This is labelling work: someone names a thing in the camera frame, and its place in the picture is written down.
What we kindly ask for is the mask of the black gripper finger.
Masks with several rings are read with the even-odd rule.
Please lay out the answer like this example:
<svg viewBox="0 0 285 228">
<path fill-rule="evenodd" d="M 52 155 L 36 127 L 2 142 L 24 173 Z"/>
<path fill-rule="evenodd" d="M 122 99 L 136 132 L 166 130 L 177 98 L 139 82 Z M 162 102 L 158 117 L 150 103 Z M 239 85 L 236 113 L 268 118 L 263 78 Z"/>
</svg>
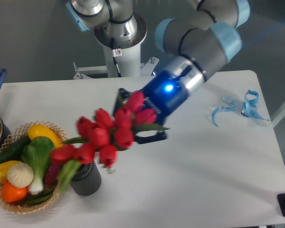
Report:
<svg viewBox="0 0 285 228">
<path fill-rule="evenodd" d="M 114 108 L 112 111 L 113 116 L 115 116 L 115 113 L 117 112 L 117 110 L 121 107 L 123 107 L 126 102 L 128 101 L 128 99 L 130 98 L 130 96 L 133 94 L 133 92 L 127 91 L 124 88 L 119 88 L 118 89 L 118 93 L 115 99 L 115 104 L 114 104 Z"/>
<path fill-rule="evenodd" d="M 135 131 L 133 130 L 134 141 L 138 144 L 146 144 L 159 142 L 167 139 L 165 131 L 151 130 L 151 131 Z"/>
</svg>

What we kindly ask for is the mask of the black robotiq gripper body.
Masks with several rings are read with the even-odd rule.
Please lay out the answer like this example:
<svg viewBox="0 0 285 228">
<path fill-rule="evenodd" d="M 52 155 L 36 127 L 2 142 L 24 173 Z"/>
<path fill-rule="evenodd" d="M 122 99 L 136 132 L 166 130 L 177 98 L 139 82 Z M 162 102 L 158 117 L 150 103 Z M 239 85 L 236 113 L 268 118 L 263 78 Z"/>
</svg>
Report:
<svg viewBox="0 0 285 228">
<path fill-rule="evenodd" d="M 189 97 L 185 86 L 169 71 L 159 73 L 141 92 L 145 97 L 144 104 L 155 110 L 155 123 L 160 125 Z"/>
</svg>

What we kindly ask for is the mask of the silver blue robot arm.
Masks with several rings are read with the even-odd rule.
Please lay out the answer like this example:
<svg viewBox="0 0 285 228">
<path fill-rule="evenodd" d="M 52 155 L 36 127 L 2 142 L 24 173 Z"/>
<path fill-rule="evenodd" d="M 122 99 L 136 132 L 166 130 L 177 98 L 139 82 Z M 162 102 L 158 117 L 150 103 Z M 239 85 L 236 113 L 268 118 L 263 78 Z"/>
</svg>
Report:
<svg viewBox="0 0 285 228">
<path fill-rule="evenodd" d="M 130 0 L 69 0 L 66 9 L 81 31 L 93 30 L 104 49 L 109 77 L 139 77 L 153 67 L 141 64 L 141 43 L 147 34 L 143 18 L 133 11 Z M 227 64 L 241 49 L 237 27 L 250 15 L 246 0 L 199 0 L 196 13 L 187 20 L 165 19 L 155 31 L 155 42 L 174 55 L 142 92 L 144 108 L 157 113 L 153 136 L 141 137 L 146 125 L 133 128 L 140 144 L 166 139 L 167 117 L 191 94 Z"/>
</svg>

